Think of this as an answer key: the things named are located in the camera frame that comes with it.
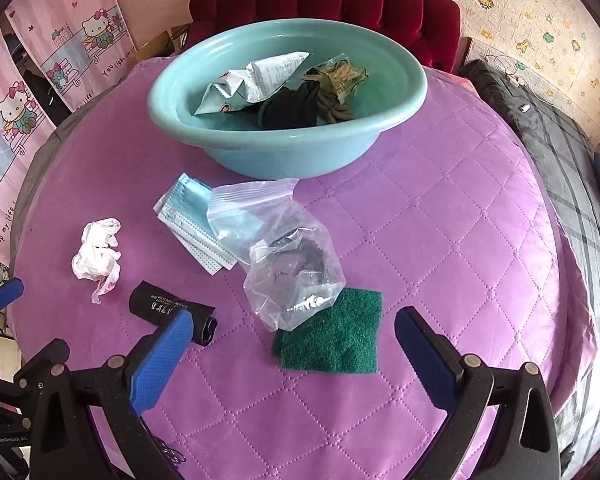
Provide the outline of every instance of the plaid bedding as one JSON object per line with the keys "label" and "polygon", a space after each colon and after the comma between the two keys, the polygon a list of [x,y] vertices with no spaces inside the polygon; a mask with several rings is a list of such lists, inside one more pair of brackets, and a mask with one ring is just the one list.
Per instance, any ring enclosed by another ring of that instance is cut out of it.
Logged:
{"label": "plaid bedding", "polygon": [[[589,293],[598,353],[590,374],[555,419],[563,476],[570,480],[600,448],[600,193],[593,149],[578,124],[533,92],[476,60],[460,69],[509,124],[534,160]],[[522,112],[520,107],[531,108]]]}

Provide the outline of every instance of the red tufted chair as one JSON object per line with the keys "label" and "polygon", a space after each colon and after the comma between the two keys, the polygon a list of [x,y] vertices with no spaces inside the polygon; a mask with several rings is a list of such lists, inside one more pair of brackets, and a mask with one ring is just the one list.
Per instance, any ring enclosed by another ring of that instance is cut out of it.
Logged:
{"label": "red tufted chair", "polygon": [[229,28],[280,18],[353,23],[392,38],[423,65],[451,72],[460,9],[451,0],[190,0],[186,48]]}

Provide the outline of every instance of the blue gripper pad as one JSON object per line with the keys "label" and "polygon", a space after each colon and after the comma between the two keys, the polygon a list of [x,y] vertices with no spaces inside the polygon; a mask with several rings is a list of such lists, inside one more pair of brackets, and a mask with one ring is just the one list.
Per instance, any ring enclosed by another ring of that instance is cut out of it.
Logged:
{"label": "blue gripper pad", "polygon": [[395,316],[395,336],[433,405],[446,412],[456,406],[456,380],[442,357],[411,318],[407,308]]}
{"label": "blue gripper pad", "polygon": [[24,292],[24,285],[18,278],[13,278],[0,286],[0,311],[17,300]]}
{"label": "blue gripper pad", "polygon": [[138,415],[155,407],[193,338],[193,318],[183,308],[131,376],[129,400]]}

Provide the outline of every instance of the purple table cover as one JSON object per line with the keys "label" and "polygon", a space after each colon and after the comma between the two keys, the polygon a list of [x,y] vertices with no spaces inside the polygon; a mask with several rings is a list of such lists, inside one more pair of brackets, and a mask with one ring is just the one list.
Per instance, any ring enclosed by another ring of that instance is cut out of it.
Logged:
{"label": "purple table cover", "polygon": [[[500,367],[536,362],[554,409],[566,401],[595,352],[586,290],[535,170],[484,102],[429,71],[418,114],[346,168],[298,184],[295,198],[330,230],[347,286],[382,292],[379,372],[282,371],[244,271],[209,276],[152,211],[183,171],[210,186],[244,180],[150,121],[146,97],[164,63],[104,99],[42,181],[15,263],[25,292],[9,312],[25,358],[55,337],[68,342],[72,369],[127,354],[153,330],[128,311],[141,280],[216,306],[213,343],[190,346],[144,414],[186,457],[187,480],[404,478],[445,414],[395,339],[402,306],[416,306],[461,353]],[[71,259],[84,225],[108,217],[122,224],[122,272],[94,305],[94,283],[75,278]],[[470,475],[493,415],[458,478]]]}

